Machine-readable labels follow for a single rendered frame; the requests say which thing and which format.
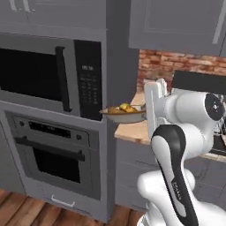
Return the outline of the grey built-in microwave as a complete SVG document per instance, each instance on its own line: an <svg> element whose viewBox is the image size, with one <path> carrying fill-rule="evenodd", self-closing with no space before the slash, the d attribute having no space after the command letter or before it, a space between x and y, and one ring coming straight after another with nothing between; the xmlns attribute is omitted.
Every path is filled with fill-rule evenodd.
<svg viewBox="0 0 226 226"><path fill-rule="evenodd" d="M100 121L101 44L0 33L0 100Z"/></svg>

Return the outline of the oven door with dark window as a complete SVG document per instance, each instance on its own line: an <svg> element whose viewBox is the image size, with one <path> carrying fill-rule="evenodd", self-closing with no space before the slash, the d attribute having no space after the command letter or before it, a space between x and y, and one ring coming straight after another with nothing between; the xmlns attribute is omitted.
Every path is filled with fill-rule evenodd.
<svg viewBox="0 0 226 226"><path fill-rule="evenodd" d="M71 157L48 153L38 148L16 143L19 158L27 177L95 200L101 199L100 154L98 150L77 145L64 145L63 143L59 146L44 145L74 153L81 152L85 156L85 161L78 161Z"/></svg>

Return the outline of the grey lower cupboard door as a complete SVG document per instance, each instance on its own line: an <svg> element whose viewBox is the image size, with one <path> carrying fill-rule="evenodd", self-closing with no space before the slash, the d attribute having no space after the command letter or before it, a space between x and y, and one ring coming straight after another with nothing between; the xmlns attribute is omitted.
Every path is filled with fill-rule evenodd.
<svg viewBox="0 0 226 226"><path fill-rule="evenodd" d="M185 167L195 177L195 197L226 210L226 157L205 154L187 160Z"/></svg>

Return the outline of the yellow fruit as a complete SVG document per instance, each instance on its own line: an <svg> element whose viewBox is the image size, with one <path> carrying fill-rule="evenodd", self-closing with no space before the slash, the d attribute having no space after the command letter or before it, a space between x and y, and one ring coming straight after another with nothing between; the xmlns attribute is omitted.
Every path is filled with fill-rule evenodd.
<svg viewBox="0 0 226 226"><path fill-rule="evenodd" d="M127 113L132 113L132 112L137 112L137 110L132 106L130 105L129 103L122 103L119 108L124 111L124 112L127 112Z"/></svg>

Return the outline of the large grey upper cupboard door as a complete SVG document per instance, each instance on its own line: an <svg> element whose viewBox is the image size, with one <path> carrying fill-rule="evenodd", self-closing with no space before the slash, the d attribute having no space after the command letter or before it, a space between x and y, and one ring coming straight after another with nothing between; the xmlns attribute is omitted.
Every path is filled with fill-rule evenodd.
<svg viewBox="0 0 226 226"><path fill-rule="evenodd" d="M129 43L135 49L226 57L226 16L212 44L223 0L132 0Z"/></svg>

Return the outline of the grey drawer front below oven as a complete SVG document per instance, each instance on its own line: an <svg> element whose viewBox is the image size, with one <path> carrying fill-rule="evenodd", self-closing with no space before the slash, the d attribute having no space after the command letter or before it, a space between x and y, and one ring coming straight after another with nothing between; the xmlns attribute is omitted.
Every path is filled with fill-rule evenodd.
<svg viewBox="0 0 226 226"><path fill-rule="evenodd" d="M57 204L60 207L65 207L67 209L81 213L83 215L90 216L102 222L106 222L108 220L107 208L102 205L102 203L98 200L94 200L86 196L77 194L75 192L70 192L65 189L58 188L53 185L47 185L44 183L40 183L38 185L38 189L41 196L53 204L57 203L53 202L50 199L51 195L55 195L55 197L59 200L64 200L66 202L75 201L76 203L74 208L65 207L60 204Z"/></svg>

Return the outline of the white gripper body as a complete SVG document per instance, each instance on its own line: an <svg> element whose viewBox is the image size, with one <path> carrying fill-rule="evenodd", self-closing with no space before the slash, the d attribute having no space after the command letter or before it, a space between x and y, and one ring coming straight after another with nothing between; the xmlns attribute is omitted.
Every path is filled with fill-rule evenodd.
<svg viewBox="0 0 226 226"><path fill-rule="evenodd" d="M164 80L146 80L144 83L144 91L148 130L154 131L157 128L157 117L154 111L159 99L166 95L166 82Z"/></svg>

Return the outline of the grey built-in oven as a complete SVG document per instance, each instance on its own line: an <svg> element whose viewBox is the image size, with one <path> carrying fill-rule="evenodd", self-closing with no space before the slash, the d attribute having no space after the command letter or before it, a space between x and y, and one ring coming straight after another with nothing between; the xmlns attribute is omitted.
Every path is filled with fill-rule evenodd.
<svg viewBox="0 0 226 226"><path fill-rule="evenodd" d="M10 112L6 118L27 177L101 197L98 132Z"/></svg>

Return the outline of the brown fruit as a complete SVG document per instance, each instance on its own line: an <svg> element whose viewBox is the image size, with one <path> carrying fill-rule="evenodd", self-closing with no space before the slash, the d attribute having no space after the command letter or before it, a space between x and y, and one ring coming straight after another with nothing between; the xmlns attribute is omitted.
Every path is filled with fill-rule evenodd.
<svg viewBox="0 0 226 226"><path fill-rule="evenodd" d="M121 109L115 108L115 107L109 107L108 113L110 113L110 114L121 114L121 113L124 113L124 111L121 110Z"/></svg>

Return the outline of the white bowl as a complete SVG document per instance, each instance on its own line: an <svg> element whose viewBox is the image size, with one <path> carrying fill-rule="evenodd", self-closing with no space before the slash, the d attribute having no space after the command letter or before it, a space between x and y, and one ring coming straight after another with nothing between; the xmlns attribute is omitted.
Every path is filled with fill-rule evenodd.
<svg viewBox="0 0 226 226"><path fill-rule="evenodd" d="M121 113L121 114L110 114L108 113L108 108L102 109L100 111L108 119L119 124L133 124L144 121L146 119L146 105L132 105L137 112L132 113Z"/></svg>

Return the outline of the microwave door with dark window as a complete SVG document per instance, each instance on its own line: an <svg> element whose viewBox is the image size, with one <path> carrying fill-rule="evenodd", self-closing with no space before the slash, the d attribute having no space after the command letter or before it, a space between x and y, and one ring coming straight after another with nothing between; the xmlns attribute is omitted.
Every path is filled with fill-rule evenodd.
<svg viewBox="0 0 226 226"><path fill-rule="evenodd" d="M56 46L64 47L71 112L63 109ZM0 100L78 117L79 90L73 41L0 33Z"/></svg>

